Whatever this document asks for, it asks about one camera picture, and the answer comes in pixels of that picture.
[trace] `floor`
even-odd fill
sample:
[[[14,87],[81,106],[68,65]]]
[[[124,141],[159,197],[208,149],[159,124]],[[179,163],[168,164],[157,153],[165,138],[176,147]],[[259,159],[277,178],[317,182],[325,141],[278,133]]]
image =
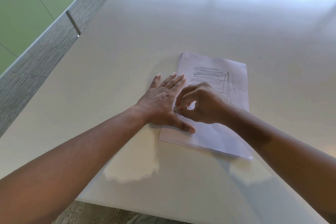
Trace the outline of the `floor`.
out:
[[[106,0],[78,0],[70,9],[82,31]],[[12,124],[44,80],[77,40],[63,15],[52,28],[0,79],[0,137]],[[73,202],[53,224],[124,224],[136,213]]]

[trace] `right hand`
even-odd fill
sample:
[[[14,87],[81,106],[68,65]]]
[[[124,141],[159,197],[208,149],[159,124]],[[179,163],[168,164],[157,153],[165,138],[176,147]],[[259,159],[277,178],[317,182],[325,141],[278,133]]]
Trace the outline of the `right hand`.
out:
[[[195,108],[187,107],[196,101]],[[203,123],[226,124],[237,107],[227,99],[221,97],[212,87],[202,82],[198,85],[189,85],[178,95],[175,106],[177,113],[193,121]]]

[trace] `forearm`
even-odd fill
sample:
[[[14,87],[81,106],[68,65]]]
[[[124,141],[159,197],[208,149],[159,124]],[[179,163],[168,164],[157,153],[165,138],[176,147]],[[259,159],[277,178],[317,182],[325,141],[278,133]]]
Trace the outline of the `forearm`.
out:
[[[131,107],[9,174],[0,180],[1,220],[57,216],[145,124],[141,110]]]
[[[240,135],[330,223],[336,223],[336,159],[236,109],[223,123]]]

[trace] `hand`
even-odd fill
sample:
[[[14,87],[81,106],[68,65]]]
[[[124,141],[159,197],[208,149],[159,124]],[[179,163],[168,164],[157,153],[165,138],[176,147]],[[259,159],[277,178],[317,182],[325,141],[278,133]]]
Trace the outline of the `hand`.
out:
[[[188,110],[187,107],[194,101],[196,101],[195,108]],[[177,106],[178,114],[193,121],[224,125],[237,108],[218,95],[206,82],[185,87],[178,95],[175,106]]]
[[[181,121],[173,111],[176,94],[186,82],[184,74],[176,73],[168,76],[159,86],[161,74],[154,77],[148,91],[139,99],[136,105],[144,111],[148,123],[169,125],[189,133],[195,133],[195,128]]]

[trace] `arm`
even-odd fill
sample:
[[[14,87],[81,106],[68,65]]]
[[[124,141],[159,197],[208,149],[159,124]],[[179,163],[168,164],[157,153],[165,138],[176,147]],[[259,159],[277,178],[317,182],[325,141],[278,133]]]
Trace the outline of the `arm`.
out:
[[[1,223],[50,223],[98,171],[145,124],[168,124],[195,132],[172,110],[183,75],[158,86],[156,76],[145,95],[126,111],[70,139],[0,180]]]
[[[193,101],[195,109],[188,110]],[[231,128],[326,221],[336,223],[335,158],[222,99],[207,83],[185,87],[175,105],[189,119]]]

